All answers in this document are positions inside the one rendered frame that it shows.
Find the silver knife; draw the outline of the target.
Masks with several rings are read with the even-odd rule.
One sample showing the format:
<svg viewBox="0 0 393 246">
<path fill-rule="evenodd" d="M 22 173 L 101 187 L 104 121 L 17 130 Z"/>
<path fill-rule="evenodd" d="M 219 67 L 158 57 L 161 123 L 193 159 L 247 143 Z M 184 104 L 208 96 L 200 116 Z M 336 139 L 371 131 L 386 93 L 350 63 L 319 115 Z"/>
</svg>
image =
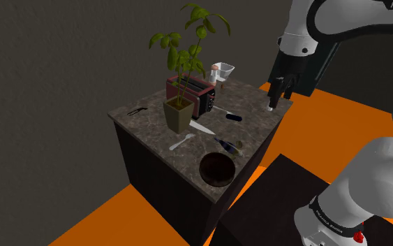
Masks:
<svg viewBox="0 0 393 246">
<path fill-rule="evenodd" d="M 200 130 L 200 131 L 204 132 L 204 133 L 215 135 L 215 133 L 213 131 L 209 130 L 207 127 L 205 127 L 205 126 L 203 126 L 201 124 L 198 124 L 197 122 L 195 122 L 193 120 L 190 121 L 189 125 L 191 127 L 193 127 L 193 128 L 196 128 L 197 130 Z"/>
</svg>

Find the white spoon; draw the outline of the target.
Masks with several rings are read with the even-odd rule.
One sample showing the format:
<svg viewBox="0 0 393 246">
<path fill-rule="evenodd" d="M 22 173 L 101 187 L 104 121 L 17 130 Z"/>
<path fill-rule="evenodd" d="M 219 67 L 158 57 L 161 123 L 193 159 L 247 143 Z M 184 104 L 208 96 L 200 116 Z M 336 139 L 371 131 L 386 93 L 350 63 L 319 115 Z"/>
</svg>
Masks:
<svg viewBox="0 0 393 246">
<path fill-rule="evenodd" d="M 190 139 L 190 138 L 192 138 L 192 137 L 194 137 L 194 136 L 195 136 L 194 133 L 186 134 L 185 139 L 179 141 L 178 143 L 175 143 L 174 145 L 171 145 L 171 146 L 169 147 L 169 150 L 173 151 L 174 149 L 176 149 L 177 147 L 179 147 L 182 143 L 184 143 L 186 140 L 188 140 L 188 139 Z"/>
</svg>

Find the green potted plant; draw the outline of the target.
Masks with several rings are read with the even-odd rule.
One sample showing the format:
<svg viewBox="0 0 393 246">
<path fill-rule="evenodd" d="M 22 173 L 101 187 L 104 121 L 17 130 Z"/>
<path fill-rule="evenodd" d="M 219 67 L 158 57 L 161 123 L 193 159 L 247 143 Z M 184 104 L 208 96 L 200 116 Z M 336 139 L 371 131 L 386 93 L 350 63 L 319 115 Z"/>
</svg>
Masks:
<svg viewBox="0 0 393 246">
<path fill-rule="evenodd" d="M 201 20 L 202 24 L 197 26 L 195 30 L 198 40 L 201 41 L 206 38 L 209 32 L 214 34 L 216 30 L 208 19 L 213 14 L 195 3 L 185 5 L 185 7 L 188 6 L 191 6 L 193 10 L 191 11 L 190 20 L 186 22 L 185 27 L 189 28 L 193 23 Z M 191 78 L 193 71 L 206 75 L 203 63 L 198 59 L 198 54 L 202 50 L 200 44 L 197 43 L 197 45 L 191 45 L 187 50 L 178 51 L 180 39 L 181 35 L 179 33 L 171 32 L 169 34 L 154 34 L 149 40 L 150 48 L 155 43 L 159 43 L 162 49 L 167 48 L 169 50 L 167 67 L 169 70 L 177 73 L 178 81 L 172 83 L 173 86 L 177 87 L 177 95 L 163 102 L 167 126 L 175 133 L 181 133 L 188 128 L 195 105 L 194 102 L 184 97 L 188 87 L 188 85 L 181 86 L 184 72 L 188 73 L 187 78 Z"/>
</svg>

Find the dark blue bottle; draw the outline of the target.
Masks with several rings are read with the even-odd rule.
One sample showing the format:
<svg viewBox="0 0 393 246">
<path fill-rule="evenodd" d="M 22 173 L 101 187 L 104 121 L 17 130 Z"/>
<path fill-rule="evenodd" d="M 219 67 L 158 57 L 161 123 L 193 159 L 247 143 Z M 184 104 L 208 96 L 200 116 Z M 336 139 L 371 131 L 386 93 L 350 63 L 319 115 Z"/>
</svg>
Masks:
<svg viewBox="0 0 393 246">
<path fill-rule="evenodd" d="M 221 139 L 218 139 L 217 137 L 214 137 L 214 140 L 218 142 L 221 147 L 226 151 L 229 152 L 230 154 L 237 154 L 239 151 L 237 150 L 236 146 L 228 141 L 224 141 Z"/>
</svg>

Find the white shaker with pink cap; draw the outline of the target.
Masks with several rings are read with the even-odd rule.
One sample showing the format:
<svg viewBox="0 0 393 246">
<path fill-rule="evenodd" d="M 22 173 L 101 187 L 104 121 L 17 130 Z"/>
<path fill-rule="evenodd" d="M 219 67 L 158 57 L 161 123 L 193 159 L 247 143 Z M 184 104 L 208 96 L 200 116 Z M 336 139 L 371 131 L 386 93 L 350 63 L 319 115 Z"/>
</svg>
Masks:
<svg viewBox="0 0 393 246">
<path fill-rule="evenodd" d="M 218 73 L 218 66 L 215 64 L 211 65 L 211 74 L 209 77 L 209 83 L 213 86 L 216 85 L 217 73 Z"/>
</svg>

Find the dark robot stand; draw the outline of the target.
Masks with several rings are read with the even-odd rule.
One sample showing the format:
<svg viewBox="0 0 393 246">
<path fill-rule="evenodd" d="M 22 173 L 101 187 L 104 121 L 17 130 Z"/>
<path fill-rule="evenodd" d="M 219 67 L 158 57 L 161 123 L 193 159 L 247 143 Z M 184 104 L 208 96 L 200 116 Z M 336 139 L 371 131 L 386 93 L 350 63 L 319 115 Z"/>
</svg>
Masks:
<svg viewBox="0 0 393 246">
<path fill-rule="evenodd" d="M 346 226 L 320 199 L 328 183 L 280 154 L 222 216 L 209 246 L 393 246 L 393 224 L 372 216 Z"/>
</svg>

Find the red toaster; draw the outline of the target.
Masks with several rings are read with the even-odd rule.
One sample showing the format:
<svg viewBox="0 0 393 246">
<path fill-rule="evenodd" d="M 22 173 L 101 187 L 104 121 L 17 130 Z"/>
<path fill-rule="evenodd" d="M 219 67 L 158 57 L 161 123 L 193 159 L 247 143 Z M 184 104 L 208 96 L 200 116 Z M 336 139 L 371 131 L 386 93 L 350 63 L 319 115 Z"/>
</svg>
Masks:
<svg viewBox="0 0 393 246">
<path fill-rule="evenodd" d="M 171 99 L 178 93 L 178 86 L 173 85 L 178 82 L 179 77 L 173 76 L 166 80 L 166 99 Z M 199 78 L 191 76 L 184 98 L 194 103 L 192 118 L 197 120 L 201 115 L 209 112 L 214 105 L 215 86 L 205 82 Z"/>
</svg>

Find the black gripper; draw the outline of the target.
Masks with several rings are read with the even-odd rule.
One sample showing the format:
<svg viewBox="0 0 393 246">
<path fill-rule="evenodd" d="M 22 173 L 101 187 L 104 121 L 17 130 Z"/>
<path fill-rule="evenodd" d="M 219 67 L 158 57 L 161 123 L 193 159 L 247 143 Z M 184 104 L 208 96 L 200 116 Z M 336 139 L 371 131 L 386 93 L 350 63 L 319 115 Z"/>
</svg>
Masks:
<svg viewBox="0 0 393 246">
<path fill-rule="evenodd" d="M 268 97 L 267 110 L 273 111 L 277 106 L 279 98 L 290 100 L 294 88 L 298 85 L 301 74 L 306 70 L 307 56 L 296 57 L 278 51 L 268 82 L 271 83 Z"/>
</svg>

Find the clear measuring cup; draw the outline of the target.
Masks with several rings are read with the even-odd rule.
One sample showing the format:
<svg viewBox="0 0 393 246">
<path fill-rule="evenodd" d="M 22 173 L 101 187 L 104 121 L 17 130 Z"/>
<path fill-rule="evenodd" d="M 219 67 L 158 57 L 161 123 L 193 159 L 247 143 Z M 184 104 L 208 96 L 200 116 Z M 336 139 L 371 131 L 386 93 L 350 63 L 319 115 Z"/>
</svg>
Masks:
<svg viewBox="0 0 393 246">
<path fill-rule="evenodd" d="M 217 62 L 215 66 L 218 66 L 216 72 L 216 79 L 220 82 L 224 82 L 228 79 L 229 75 L 234 71 L 235 67 L 224 62 Z"/>
</svg>

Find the dark cabinet with marble top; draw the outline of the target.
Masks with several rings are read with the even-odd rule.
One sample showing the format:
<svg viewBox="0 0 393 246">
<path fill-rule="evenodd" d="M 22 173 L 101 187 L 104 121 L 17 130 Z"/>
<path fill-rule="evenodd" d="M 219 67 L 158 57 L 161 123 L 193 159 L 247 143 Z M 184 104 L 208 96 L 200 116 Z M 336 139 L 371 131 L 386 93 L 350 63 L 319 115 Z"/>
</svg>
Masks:
<svg viewBox="0 0 393 246">
<path fill-rule="evenodd" d="M 108 113 L 114 121 L 131 184 L 190 245 L 202 246 L 221 217 L 230 207 L 246 181 L 261 162 L 291 101 L 281 99 L 273 111 L 266 109 L 267 93 L 229 78 L 215 88 L 214 105 L 242 117 L 229 120 L 222 110 L 203 114 L 198 124 L 215 135 L 193 127 L 181 134 L 171 131 L 165 121 L 161 90 Z M 147 107 L 135 115 L 132 110 Z M 171 145 L 195 136 L 173 151 Z M 211 152 L 224 150 L 214 137 L 231 143 L 240 140 L 242 157 L 236 157 L 235 176 L 225 187 L 213 187 L 200 176 L 201 159 Z"/>
</svg>

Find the dark brown bowl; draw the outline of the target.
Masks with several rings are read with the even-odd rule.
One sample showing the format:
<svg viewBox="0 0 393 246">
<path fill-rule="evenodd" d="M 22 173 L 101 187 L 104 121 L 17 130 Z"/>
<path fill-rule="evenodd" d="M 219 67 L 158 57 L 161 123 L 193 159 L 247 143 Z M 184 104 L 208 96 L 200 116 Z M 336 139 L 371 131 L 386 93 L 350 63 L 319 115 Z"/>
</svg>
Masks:
<svg viewBox="0 0 393 246">
<path fill-rule="evenodd" d="M 232 182 L 235 176 L 235 163 L 222 153 L 211 152 L 200 161 L 201 178 L 213 187 L 224 187 Z"/>
</svg>

